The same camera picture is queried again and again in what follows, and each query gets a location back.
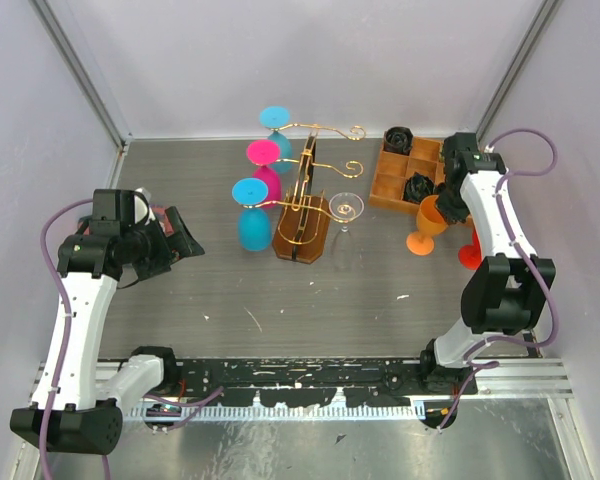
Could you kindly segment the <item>orange wine glass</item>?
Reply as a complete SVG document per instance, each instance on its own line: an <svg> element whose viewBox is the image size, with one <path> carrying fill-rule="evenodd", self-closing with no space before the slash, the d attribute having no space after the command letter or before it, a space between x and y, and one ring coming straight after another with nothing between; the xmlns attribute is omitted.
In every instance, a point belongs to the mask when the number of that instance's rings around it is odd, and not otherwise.
<svg viewBox="0 0 600 480"><path fill-rule="evenodd" d="M435 248L434 237L447 229L447 222L436 207L437 195L422 200L416 215L416 230L406 238L408 250L419 256L426 256Z"/></svg>

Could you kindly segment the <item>red wine glass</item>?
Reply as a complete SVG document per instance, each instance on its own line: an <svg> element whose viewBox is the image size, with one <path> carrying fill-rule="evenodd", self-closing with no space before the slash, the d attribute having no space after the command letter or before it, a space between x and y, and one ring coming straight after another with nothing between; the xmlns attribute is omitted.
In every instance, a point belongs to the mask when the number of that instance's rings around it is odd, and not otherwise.
<svg viewBox="0 0 600 480"><path fill-rule="evenodd" d="M482 262L482 253L477 231L472 231L471 243L458 251L459 262L469 270L476 270Z"/></svg>

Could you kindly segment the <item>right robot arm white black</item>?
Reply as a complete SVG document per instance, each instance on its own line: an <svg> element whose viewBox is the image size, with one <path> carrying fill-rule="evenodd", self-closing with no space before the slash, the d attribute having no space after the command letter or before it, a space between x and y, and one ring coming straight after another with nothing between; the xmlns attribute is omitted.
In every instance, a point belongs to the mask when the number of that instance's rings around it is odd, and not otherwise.
<svg viewBox="0 0 600 480"><path fill-rule="evenodd" d="M446 138L442 158L445 187L433 210L448 224L472 221L481 262L462 292L459 319L420 354L418 379L432 394L468 379L472 360L494 343L532 347L520 334L537 325L542 311L558 318L550 295L555 264L538 256L510 200L516 172L493 145L480 148L473 133Z"/></svg>

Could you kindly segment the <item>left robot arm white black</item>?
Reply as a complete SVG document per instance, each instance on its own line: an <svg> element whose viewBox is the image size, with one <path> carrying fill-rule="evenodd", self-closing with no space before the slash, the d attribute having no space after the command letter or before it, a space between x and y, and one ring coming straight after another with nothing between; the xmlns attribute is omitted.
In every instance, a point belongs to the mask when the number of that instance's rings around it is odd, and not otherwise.
<svg viewBox="0 0 600 480"><path fill-rule="evenodd" d="M108 455L123 416L145 395L174 393L181 372L170 347L141 346L103 386L96 384L104 323L125 268L143 282L170 272L203 247L174 206L158 214L144 189L97 189L92 212L52 258L59 291L43 375L30 403L12 411L10 429L41 452Z"/></svg>

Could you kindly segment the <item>front blue wine glass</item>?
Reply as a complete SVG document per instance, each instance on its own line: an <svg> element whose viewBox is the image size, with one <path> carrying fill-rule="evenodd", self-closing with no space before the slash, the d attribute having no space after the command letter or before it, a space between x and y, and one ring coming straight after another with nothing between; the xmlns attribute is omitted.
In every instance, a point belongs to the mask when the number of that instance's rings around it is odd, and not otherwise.
<svg viewBox="0 0 600 480"><path fill-rule="evenodd" d="M237 228L240 244L247 251L263 251L271 244L270 220L259 207L267 196L266 183L253 177L239 180L232 188L234 201L243 208Z"/></svg>

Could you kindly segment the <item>blue wine glass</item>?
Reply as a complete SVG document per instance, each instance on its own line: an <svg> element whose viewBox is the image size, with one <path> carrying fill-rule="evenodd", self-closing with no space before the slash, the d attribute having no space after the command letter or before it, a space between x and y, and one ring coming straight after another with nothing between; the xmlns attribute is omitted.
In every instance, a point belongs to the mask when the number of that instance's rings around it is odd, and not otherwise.
<svg viewBox="0 0 600 480"><path fill-rule="evenodd" d="M237 228L240 244L247 251L263 251L271 244L270 220L259 207L267 196L266 183L253 177L239 180L232 188L234 201L243 208Z"/></svg>
<svg viewBox="0 0 600 480"><path fill-rule="evenodd" d="M290 113L282 106L268 106L259 115L260 124L269 129L271 133L267 139L273 141L280 149L280 162L275 162L271 168L279 175L289 172L293 166L286 162L293 156L293 147L290 140L281 132L281 128L290 123Z"/></svg>

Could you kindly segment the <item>clear wine glass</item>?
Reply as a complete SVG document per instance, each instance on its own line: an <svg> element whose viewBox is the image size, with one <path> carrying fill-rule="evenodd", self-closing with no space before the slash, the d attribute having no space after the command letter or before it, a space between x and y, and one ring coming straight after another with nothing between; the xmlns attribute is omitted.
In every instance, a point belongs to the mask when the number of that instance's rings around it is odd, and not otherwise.
<svg viewBox="0 0 600 480"><path fill-rule="evenodd" d="M329 213L333 221L339 224L342 233L350 233L350 224L364 212L363 199L352 192L340 192L329 200Z"/></svg>

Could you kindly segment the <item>pink wine glass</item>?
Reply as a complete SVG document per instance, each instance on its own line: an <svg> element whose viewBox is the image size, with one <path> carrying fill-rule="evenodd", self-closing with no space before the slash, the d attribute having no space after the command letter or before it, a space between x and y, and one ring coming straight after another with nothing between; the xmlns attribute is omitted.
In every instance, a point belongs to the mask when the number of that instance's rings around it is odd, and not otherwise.
<svg viewBox="0 0 600 480"><path fill-rule="evenodd" d="M267 201L281 199L281 180L271 167L279 155L279 146L267 139L253 141L246 149L247 159L256 166L253 177L262 180L268 187Z"/></svg>

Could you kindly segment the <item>rear blue wine glass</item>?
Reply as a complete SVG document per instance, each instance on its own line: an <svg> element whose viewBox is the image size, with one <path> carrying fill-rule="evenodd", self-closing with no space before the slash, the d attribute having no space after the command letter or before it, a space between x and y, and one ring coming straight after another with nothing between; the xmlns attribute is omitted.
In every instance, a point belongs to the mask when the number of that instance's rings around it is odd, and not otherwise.
<svg viewBox="0 0 600 480"><path fill-rule="evenodd" d="M271 168L279 175L289 172L293 166L286 162L293 156L293 147L290 140L281 132L281 128L290 123L290 113L282 106L268 106L259 115L260 124L269 129L271 133L267 139L273 141L280 149L280 162L275 162Z"/></svg>

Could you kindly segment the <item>dark rolled cloth front left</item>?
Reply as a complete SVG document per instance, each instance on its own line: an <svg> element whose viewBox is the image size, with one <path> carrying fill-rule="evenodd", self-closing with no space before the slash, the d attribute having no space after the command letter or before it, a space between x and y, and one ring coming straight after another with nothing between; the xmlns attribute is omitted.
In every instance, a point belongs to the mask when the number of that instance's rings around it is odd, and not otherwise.
<svg viewBox="0 0 600 480"><path fill-rule="evenodd" d="M427 176L414 173L405 183L403 200L413 204L420 204L426 197L435 192L434 182Z"/></svg>

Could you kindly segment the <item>dark rolled cloth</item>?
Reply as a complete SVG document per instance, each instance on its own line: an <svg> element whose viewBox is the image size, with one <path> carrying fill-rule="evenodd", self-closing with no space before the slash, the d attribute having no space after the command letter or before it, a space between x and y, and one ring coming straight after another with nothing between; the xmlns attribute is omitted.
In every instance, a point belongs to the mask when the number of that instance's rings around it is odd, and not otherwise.
<svg viewBox="0 0 600 480"><path fill-rule="evenodd" d="M427 176L414 173L405 183L403 200L413 204L420 204L426 197L435 192L434 182Z"/></svg>
<svg viewBox="0 0 600 480"><path fill-rule="evenodd" d="M393 126L383 138L383 149L390 153L409 155L413 146L414 135L410 128Z"/></svg>

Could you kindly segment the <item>colourful packet under left gripper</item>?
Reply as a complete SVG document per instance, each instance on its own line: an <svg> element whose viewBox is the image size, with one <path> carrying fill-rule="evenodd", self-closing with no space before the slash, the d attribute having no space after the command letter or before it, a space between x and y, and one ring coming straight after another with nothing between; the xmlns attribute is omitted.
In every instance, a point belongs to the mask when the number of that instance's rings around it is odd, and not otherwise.
<svg viewBox="0 0 600 480"><path fill-rule="evenodd" d="M151 209L155 219L159 222L165 236L171 236L174 233L174 229L166 214L166 208L164 206L151 204Z"/></svg>

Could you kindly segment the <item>wooden compartment tray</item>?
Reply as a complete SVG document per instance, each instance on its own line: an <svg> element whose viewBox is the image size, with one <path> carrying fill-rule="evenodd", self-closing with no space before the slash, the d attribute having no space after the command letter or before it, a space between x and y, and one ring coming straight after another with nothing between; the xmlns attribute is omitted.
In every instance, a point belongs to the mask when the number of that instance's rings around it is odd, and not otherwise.
<svg viewBox="0 0 600 480"><path fill-rule="evenodd" d="M380 147L369 194L369 203L378 208L416 215L419 205L405 199L407 182L416 174L428 178L433 187L444 183L441 139L416 136L409 155Z"/></svg>

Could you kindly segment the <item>dark rolled cloth rear left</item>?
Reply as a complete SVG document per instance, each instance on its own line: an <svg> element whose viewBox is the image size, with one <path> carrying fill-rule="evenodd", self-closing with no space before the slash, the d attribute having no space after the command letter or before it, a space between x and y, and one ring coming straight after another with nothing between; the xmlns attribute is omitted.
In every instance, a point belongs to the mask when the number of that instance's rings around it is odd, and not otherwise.
<svg viewBox="0 0 600 480"><path fill-rule="evenodd" d="M414 135L410 128L393 126L383 138L383 149L390 153L409 155L413 146Z"/></svg>

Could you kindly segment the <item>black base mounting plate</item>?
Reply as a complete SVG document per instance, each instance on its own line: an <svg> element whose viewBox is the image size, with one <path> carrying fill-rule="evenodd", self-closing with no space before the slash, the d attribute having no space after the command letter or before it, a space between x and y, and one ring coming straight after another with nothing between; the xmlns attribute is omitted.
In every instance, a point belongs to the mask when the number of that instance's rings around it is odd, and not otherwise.
<svg viewBox="0 0 600 480"><path fill-rule="evenodd" d="M177 362L184 396L202 399L221 387L217 402L273 408L331 404L338 393L345 406L408 406L412 396L457 394L471 369L435 367L410 358L201 358Z"/></svg>

